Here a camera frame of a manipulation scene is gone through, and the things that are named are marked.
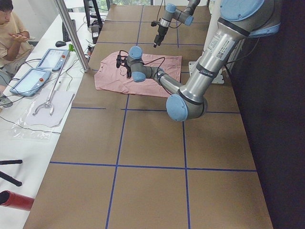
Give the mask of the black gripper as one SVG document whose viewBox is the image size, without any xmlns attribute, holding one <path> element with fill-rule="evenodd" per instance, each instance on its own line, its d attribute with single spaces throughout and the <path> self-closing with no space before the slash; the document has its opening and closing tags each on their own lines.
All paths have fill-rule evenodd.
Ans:
<svg viewBox="0 0 305 229">
<path fill-rule="evenodd" d="M 167 34 L 167 31 L 168 31 L 168 27 L 159 25 L 158 34 L 155 36 L 155 39 L 154 39 L 154 44 L 153 44 L 154 48 L 159 46 L 160 45 L 159 43 L 161 43 L 164 40 L 165 35 Z"/>
<path fill-rule="evenodd" d="M 126 69 L 127 69 L 127 79 L 130 79 L 132 76 L 131 67 L 126 65 Z"/>
</svg>

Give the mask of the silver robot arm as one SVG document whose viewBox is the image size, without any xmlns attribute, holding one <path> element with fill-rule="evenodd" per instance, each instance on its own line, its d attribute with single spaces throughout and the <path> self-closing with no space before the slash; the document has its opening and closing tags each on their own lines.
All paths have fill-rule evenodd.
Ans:
<svg viewBox="0 0 305 229">
<path fill-rule="evenodd" d="M 117 57 L 116 66 L 124 66 L 128 78 L 137 83 L 153 79 L 171 93 L 166 101 L 166 110 L 174 121 L 195 119 L 206 112 L 204 94 L 240 40 L 270 36 L 279 31 L 280 0 L 223 0 L 219 9 L 218 29 L 192 68 L 185 85 L 170 77 L 161 67 L 146 66 L 139 46 L 130 48 L 127 56 Z"/>
<path fill-rule="evenodd" d="M 178 9 L 174 4 L 168 3 L 165 6 L 164 15 L 159 20 L 151 22 L 152 27 L 158 26 L 158 34 L 154 38 L 153 47 L 156 48 L 161 45 L 167 34 L 168 28 L 170 27 L 172 19 L 190 26 L 193 22 L 194 11 L 199 3 L 200 0 L 190 0 L 183 11 Z"/>
</svg>

